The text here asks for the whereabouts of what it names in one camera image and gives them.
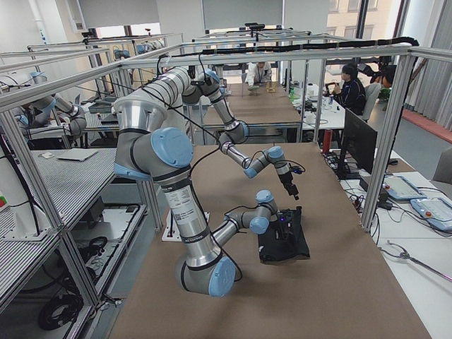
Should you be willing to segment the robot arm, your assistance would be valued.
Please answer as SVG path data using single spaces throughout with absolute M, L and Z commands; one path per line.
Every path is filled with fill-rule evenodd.
M 218 116 L 221 118 L 224 131 L 218 138 L 218 145 L 221 152 L 232 158 L 242 167 L 245 175 L 252 179 L 268 165 L 274 166 L 280 182 L 289 195 L 298 199 L 299 192 L 296 185 L 292 182 L 292 168 L 285 159 L 285 154 L 280 146 L 262 150 L 258 156 L 249 157 L 241 153 L 236 145 L 245 142 L 249 136 L 247 124 L 235 118 L 220 89 L 220 80 L 211 70 L 203 71 L 195 76 L 193 71 L 189 72 L 190 87 L 182 95 L 182 101 L 185 104 L 193 104 L 202 96 L 207 97 L 214 107 Z
M 223 245 L 242 228 L 255 234 L 266 232 L 278 212 L 272 193 L 259 191 L 255 208 L 239 215 L 230 213 L 212 232 L 189 177 L 191 141 L 178 128 L 162 127 L 166 104 L 129 95 L 118 99 L 114 109 L 121 116 L 114 172 L 119 177 L 152 180 L 161 186 L 186 247 L 176 269 L 179 285 L 188 292 L 225 296 L 236 279 L 236 266 Z

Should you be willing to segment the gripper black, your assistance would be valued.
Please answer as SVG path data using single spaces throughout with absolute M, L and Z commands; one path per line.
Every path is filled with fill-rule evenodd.
M 286 172 L 280 175 L 280 181 L 290 196 L 294 196 L 296 201 L 299 201 L 299 194 L 297 193 L 297 187 L 292 182 L 293 176 L 291 172 Z

